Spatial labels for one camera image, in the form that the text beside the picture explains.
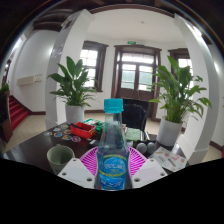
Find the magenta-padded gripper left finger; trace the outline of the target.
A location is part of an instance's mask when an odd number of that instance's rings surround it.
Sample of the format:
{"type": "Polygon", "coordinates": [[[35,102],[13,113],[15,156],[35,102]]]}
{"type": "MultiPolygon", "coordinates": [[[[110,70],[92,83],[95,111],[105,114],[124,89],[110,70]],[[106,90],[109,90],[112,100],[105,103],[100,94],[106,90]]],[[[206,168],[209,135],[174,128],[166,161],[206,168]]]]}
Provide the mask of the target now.
{"type": "Polygon", "coordinates": [[[71,159],[58,176],[81,187],[93,189],[97,173],[96,151],[97,147],[94,147],[80,158],[71,159]]]}

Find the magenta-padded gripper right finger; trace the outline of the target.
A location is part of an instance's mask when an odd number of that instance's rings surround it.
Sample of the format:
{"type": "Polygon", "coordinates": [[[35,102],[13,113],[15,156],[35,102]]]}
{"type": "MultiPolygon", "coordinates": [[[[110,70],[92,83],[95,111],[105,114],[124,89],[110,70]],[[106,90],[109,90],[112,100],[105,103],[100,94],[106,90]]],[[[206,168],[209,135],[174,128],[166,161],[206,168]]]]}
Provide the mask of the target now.
{"type": "Polygon", "coordinates": [[[147,159],[136,149],[129,147],[128,171],[133,188],[140,188],[159,180],[167,173],[155,159],[147,159]]]}

